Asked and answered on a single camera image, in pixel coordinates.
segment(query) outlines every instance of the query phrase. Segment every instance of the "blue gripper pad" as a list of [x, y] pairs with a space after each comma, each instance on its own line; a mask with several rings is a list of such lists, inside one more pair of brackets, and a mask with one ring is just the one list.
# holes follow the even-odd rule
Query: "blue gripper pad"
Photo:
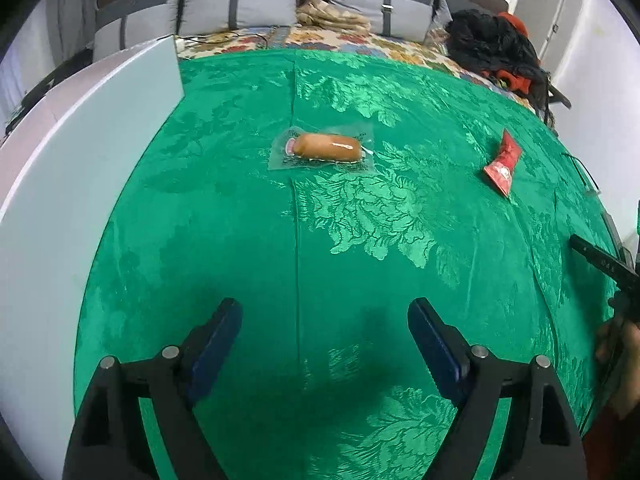
[[457, 329], [442, 322], [426, 298], [411, 302], [407, 321], [440, 395], [459, 406], [468, 395], [468, 343]]
[[241, 326], [242, 306], [226, 298], [211, 320], [188, 336], [185, 351], [197, 352], [185, 363], [191, 367], [191, 381], [186, 390], [191, 406], [209, 395]]

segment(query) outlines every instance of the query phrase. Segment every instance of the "white board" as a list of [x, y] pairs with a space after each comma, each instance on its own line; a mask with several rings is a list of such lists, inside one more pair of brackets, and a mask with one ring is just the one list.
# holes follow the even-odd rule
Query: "white board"
[[31, 154], [64, 114], [101, 79], [148, 47], [148, 43], [137, 44], [83, 68], [54, 86], [29, 110], [0, 146], [0, 205]]
[[120, 192], [183, 96], [172, 38], [92, 87], [44, 137], [0, 208], [0, 411], [45, 480], [73, 427], [78, 317]]

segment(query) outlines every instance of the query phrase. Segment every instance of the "packaged sausage bun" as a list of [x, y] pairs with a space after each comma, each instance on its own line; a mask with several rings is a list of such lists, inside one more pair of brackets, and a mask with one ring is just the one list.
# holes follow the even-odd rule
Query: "packaged sausage bun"
[[321, 168], [374, 172], [373, 133], [367, 123], [332, 126], [318, 132], [292, 126], [273, 140], [270, 170]]

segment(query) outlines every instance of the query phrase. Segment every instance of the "floral bedspread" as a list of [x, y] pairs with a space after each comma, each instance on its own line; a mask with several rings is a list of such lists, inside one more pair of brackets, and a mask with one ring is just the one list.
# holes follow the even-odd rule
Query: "floral bedspread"
[[351, 52], [363, 56], [383, 57], [444, 72], [465, 79], [516, 101], [534, 113], [526, 99], [493, 84], [488, 79], [464, 70], [444, 54], [440, 45], [425, 47], [411, 41], [383, 38], [375, 34], [357, 36], [319, 27], [254, 27], [233, 32], [219, 32], [196, 41], [187, 40], [178, 53], [181, 59], [244, 52], [264, 48], [301, 48], [305, 50], [331, 50]]

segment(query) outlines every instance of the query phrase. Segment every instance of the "beige blanket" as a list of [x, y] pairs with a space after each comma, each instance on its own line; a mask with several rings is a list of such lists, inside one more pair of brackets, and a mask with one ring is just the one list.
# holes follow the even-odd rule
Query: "beige blanket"
[[328, 30], [345, 31], [366, 36], [371, 28], [369, 19], [356, 12], [340, 10], [322, 0], [311, 0], [296, 10], [302, 25], [313, 25]]

